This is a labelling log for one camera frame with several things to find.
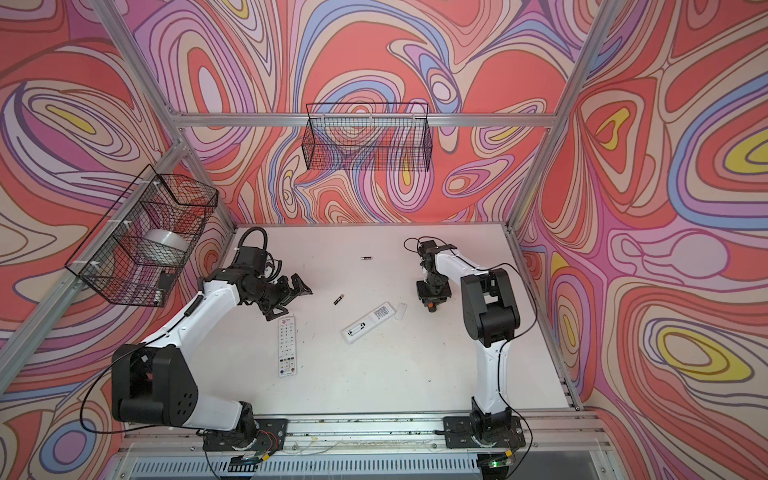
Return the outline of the white battery cover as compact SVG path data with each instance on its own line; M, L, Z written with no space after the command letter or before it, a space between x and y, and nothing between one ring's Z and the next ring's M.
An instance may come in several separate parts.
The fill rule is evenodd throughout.
M395 319L400 321L404 318L408 305L405 303L399 303L395 312Z

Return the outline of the white remote control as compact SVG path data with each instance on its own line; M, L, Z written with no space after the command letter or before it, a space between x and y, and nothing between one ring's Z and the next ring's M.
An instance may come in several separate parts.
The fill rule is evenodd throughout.
M370 331L377 328L383 322L393 318L395 314L396 309L389 302L384 302L357 321L342 329L340 332L341 337L347 344L351 345L363 338Z
M293 316L281 318L278 324L278 376L297 373L296 323Z

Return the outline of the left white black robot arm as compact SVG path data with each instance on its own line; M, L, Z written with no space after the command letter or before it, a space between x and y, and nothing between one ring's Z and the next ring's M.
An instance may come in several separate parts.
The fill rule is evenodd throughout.
M188 359L235 308L255 306L266 321L273 321L288 315L293 300L310 294L299 275L283 274L281 261L268 245L264 228L246 230L230 265L201 279L197 295L157 332L114 353L110 371L115 420L256 436L251 405L201 393Z

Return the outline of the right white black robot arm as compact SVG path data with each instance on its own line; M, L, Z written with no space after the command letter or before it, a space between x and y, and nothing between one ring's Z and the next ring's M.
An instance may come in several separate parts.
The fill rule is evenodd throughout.
M417 295L431 313L460 289L463 324L477 346L476 392L468 415L472 435L488 443L513 428L514 410L505 398L508 347L521 325L521 315L508 272L470 263L452 244L434 238L418 240L416 253L424 278L416 282Z

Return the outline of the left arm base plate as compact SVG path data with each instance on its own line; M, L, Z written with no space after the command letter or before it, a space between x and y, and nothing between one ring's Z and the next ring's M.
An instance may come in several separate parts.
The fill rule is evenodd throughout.
M273 454L284 448L288 424L286 418L256 418L232 431L206 430L203 451Z

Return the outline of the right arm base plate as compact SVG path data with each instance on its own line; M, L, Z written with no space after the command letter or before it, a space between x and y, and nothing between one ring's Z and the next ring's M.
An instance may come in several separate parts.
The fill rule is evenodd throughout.
M446 416L441 429L449 449L504 448L516 451L527 445L521 419L510 412Z

